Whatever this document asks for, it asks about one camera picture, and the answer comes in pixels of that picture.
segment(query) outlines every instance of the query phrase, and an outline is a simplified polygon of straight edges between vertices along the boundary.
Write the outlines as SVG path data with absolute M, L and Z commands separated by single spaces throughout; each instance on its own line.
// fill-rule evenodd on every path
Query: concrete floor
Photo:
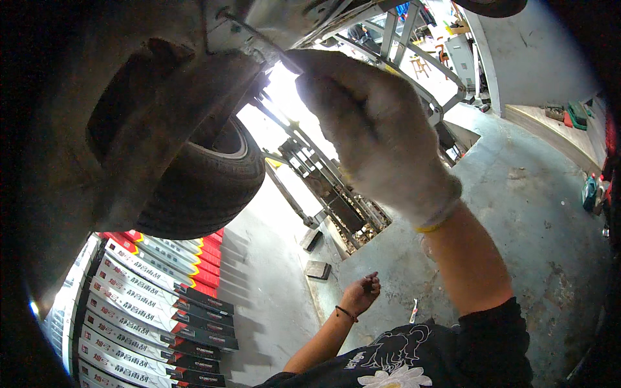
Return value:
M 481 136 L 453 172 L 513 277 L 531 336 L 527 356 L 535 387 L 552 386 L 578 361 L 596 323 L 610 263 L 603 219 L 582 210 L 582 172 L 539 138 L 462 104 L 445 118 Z M 331 313 L 342 289 L 372 271 L 379 271 L 383 292 L 354 325 L 342 353 L 405 324 L 415 298 L 417 322 L 457 321 L 437 266 L 421 252 L 407 221 L 394 216 L 345 261 L 329 237 L 308 255 L 297 245 L 306 228 L 266 180 L 225 230 L 219 296 L 238 305 L 240 345 L 222 362 L 232 386 L 252 386 L 279 372 Z M 328 226 L 321 227 L 329 236 Z M 332 264 L 327 281 L 305 281 L 309 258 Z
M 235 304 L 240 350 L 224 354 L 227 387 L 251 387 L 281 372 L 319 329 L 298 241 L 307 227 L 267 177 L 227 225 L 218 297 Z

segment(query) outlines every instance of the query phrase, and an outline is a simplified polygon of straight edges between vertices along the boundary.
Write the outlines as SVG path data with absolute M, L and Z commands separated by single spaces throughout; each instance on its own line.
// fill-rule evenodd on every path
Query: white wall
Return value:
M 505 104 L 566 104 L 599 90 L 571 33 L 541 1 L 529 0 L 522 12 L 503 19 L 465 15 L 481 48 L 492 108 L 501 116 Z

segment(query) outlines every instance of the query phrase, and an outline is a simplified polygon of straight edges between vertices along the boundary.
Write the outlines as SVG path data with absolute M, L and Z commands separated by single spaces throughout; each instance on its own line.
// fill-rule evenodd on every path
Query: wrist bracelet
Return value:
M 336 305 L 334 306 L 334 308 L 337 310 L 337 317 L 338 317 L 338 311 L 341 310 L 342 312 L 347 314 L 351 319 L 353 319 L 354 323 L 358 322 L 358 318 L 354 317 L 352 314 L 349 313 L 349 311 L 345 310 L 343 307 Z

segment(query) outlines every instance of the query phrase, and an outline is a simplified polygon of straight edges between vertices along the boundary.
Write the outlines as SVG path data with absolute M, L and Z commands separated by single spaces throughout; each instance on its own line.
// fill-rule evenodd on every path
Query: white work glove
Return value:
M 294 50 L 297 91 L 337 149 L 357 192 L 401 212 L 419 232 L 453 211 L 461 183 L 438 156 L 438 136 L 404 79 L 339 52 Z

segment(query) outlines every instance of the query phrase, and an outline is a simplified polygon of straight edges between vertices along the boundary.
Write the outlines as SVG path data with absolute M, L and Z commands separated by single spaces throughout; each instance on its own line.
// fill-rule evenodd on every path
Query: person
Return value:
M 491 237 L 460 199 L 459 179 L 442 165 L 437 136 L 412 87 L 337 52 L 299 50 L 289 57 L 304 69 L 298 93 L 335 145 L 356 191 L 392 206 L 425 234 L 460 313 L 460 329 L 403 325 L 337 356 L 381 291 L 372 273 L 350 284 L 319 332 L 258 387 L 531 386 L 525 356 L 530 338 L 511 278 Z
M 369 51 L 379 54 L 380 46 L 369 36 L 362 24 L 354 24 L 347 29 L 347 37 Z

